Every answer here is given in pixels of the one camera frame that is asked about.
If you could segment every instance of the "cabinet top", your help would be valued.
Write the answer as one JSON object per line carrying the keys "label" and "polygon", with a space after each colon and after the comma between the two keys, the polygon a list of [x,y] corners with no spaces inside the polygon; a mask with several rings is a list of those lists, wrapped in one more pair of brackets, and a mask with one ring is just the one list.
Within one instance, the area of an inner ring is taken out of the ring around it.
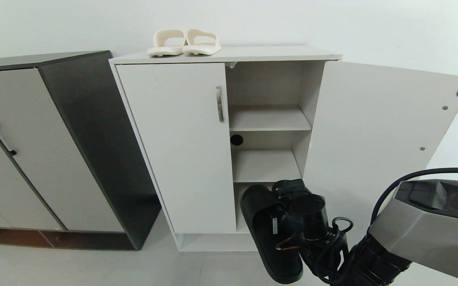
{"label": "cabinet top", "polygon": [[33,54],[30,56],[11,56],[9,58],[0,58],[0,71],[43,67],[64,60],[75,60],[85,56],[105,53],[110,53],[110,51],[76,51],[58,52],[55,54]]}
{"label": "cabinet top", "polygon": [[264,62],[273,60],[340,60],[342,55],[310,46],[223,46],[212,56],[162,56],[150,58],[145,51],[118,58],[109,63],[128,64],[177,64],[177,63],[227,63]]}

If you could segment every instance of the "black slide sandal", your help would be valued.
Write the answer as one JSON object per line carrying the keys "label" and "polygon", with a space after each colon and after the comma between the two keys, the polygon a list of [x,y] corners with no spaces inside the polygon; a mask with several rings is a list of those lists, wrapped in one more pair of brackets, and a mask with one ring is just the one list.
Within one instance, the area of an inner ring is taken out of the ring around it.
{"label": "black slide sandal", "polygon": [[254,185],[245,190],[240,206],[270,277],[281,284],[298,281],[303,275],[303,264],[298,251],[275,249],[278,241],[287,238],[280,232],[278,238],[273,235],[271,218],[274,209],[285,208],[283,203],[267,187]]}

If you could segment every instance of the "gray floor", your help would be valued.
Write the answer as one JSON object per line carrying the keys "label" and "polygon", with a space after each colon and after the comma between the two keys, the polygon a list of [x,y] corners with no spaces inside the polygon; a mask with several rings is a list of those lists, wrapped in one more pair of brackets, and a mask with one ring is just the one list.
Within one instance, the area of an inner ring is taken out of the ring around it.
{"label": "gray floor", "polygon": [[[180,253],[161,213],[142,251],[82,251],[0,246],[1,286],[260,286],[271,280],[256,252]],[[307,269],[295,286],[322,286]],[[420,265],[393,286],[458,286]]]}

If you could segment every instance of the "black cable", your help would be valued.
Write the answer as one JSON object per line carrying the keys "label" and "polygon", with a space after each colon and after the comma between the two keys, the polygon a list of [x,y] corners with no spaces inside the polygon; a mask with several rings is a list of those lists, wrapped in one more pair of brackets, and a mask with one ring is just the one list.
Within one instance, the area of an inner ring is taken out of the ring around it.
{"label": "black cable", "polygon": [[342,216],[339,216],[339,217],[335,217],[332,221],[331,221],[331,224],[333,226],[333,230],[335,231],[335,237],[333,238],[332,241],[330,241],[326,247],[323,249],[323,251],[318,255],[317,259],[316,259],[316,262],[314,262],[314,272],[315,272],[315,275],[323,282],[325,282],[326,284],[337,284],[337,283],[340,283],[342,282],[345,277],[347,276],[347,274],[349,273],[349,270],[351,269],[351,266],[353,264],[353,261],[356,257],[355,253],[352,253],[351,254],[351,257],[348,259],[347,261],[347,266],[345,267],[344,269],[344,272],[342,272],[342,275],[340,277],[338,277],[337,279],[335,280],[330,280],[330,279],[326,279],[325,277],[323,277],[323,275],[320,273],[319,271],[319,266],[320,266],[320,261],[321,261],[321,258],[326,254],[326,252],[332,248],[337,242],[338,242],[338,239],[340,238],[340,230],[338,229],[338,224],[337,224],[337,221],[339,220],[343,220],[343,221],[347,221],[349,223],[349,227],[347,227],[345,230],[342,230],[342,232],[348,232],[349,230],[351,230],[354,226],[354,223],[351,219],[348,219],[347,217],[342,217]]}
{"label": "black cable", "polygon": [[371,216],[371,225],[376,221],[376,218],[378,217],[379,209],[383,205],[384,201],[388,197],[388,195],[395,190],[395,188],[403,181],[407,181],[416,177],[420,176],[425,176],[427,174],[451,174],[451,173],[458,173],[458,168],[435,168],[435,169],[427,169],[427,170],[421,170],[418,172],[413,172],[411,174],[407,174],[403,176],[402,178],[394,181],[384,192],[383,194],[379,197],[376,206],[374,206],[374,210],[372,211],[372,216]]}
{"label": "black cable", "polygon": [[336,226],[337,225],[337,222],[339,220],[343,220],[343,221],[347,221],[349,223],[349,226],[345,229],[345,230],[341,230],[341,232],[349,232],[349,230],[352,230],[353,229],[353,226],[354,226],[354,223],[351,219],[348,219],[347,217],[343,217],[343,216],[338,216],[338,217],[335,217],[332,221],[331,221],[331,225],[332,226]]}

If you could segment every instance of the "cabinet shelf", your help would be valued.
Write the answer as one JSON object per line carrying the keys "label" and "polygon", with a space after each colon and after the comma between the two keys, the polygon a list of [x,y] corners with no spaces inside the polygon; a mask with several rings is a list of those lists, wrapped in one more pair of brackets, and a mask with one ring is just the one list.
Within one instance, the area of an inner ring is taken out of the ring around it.
{"label": "cabinet shelf", "polygon": [[232,156],[235,183],[301,178],[291,150],[234,150]]}
{"label": "cabinet shelf", "polygon": [[296,105],[229,107],[230,131],[297,131],[312,127]]}

